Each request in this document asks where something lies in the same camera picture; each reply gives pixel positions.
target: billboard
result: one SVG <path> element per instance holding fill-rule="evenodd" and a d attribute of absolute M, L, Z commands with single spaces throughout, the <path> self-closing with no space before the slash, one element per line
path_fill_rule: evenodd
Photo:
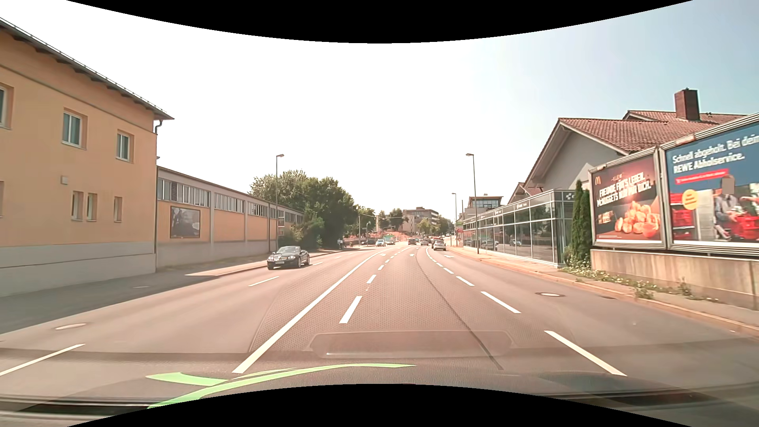
<path fill-rule="evenodd" d="M 172 206 L 172 223 L 169 228 L 172 239 L 200 238 L 200 211 Z"/>
<path fill-rule="evenodd" d="M 664 151 L 673 243 L 759 242 L 758 135 L 754 123 Z"/>
<path fill-rule="evenodd" d="M 661 244 L 654 154 L 591 170 L 594 241 Z"/>

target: black sports car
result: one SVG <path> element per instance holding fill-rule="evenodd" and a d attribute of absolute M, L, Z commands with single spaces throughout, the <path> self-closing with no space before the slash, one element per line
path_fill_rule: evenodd
<path fill-rule="evenodd" d="M 304 264 L 311 264 L 311 256 L 300 246 L 282 246 L 266 260 L 266 267 L 270 270 L 274 270 L 274 267 L 300 268 Z"/>

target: glass storefront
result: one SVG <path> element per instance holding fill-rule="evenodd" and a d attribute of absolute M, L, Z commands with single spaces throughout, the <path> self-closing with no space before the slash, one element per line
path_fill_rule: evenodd
<path fill-rule="evenodd" d="M 575 193 L 546 191 L 464 222 L 464 246 L 560 265 L 572 235 Z"/>

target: road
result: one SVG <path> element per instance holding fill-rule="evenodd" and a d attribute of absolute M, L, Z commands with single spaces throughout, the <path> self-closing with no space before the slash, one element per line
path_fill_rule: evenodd
<path fill-rule="evenodd" d="M 740 334 L 401 243 L 0 334 L 0 395 L 158 403 L 197 388 L 197 379 L 170 378 L 178 372 L 235 378 L 357 362 L 441 376 L 609 372 L 691 388 L 759 381 L 757 354 Z M 297 382 L 268 387 L 277 384 Z"/>

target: street lamp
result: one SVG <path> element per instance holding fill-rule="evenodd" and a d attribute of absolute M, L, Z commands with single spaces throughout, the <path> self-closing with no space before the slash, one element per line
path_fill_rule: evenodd
<path fill-rule="evenodd" d="M 456 236 L 456 246 L 458 246 L 458 232 L 456 232 L 456 217 L 458 217 L 458 210 L 456 208 L 456 200 L 458 196 L 456 193 L 451 193 L 453 195 L 453 235 Z"/>
<path fill-rule="evenodd" d="M 472 201 L 474 202 L 474 228 L 477 233 L 477 253 L 480 254 L 480 218 L 477 217 L 477 173 L 474 171 L 474 154 L 467 153 L 467 157 L 472 158 L 472 179 L 474 180 L 474 197 L 472 198 Z"/>
<path fill-rule="evenodd" d="M 279 158 L 284 156 L 284 154 L 277 154 L 277 157 L 274 158 L 274 204 L 276 206 L 274 214 L 277 219 L 277 233 L 274 243 L 275 251 L 279 249 Z"/>

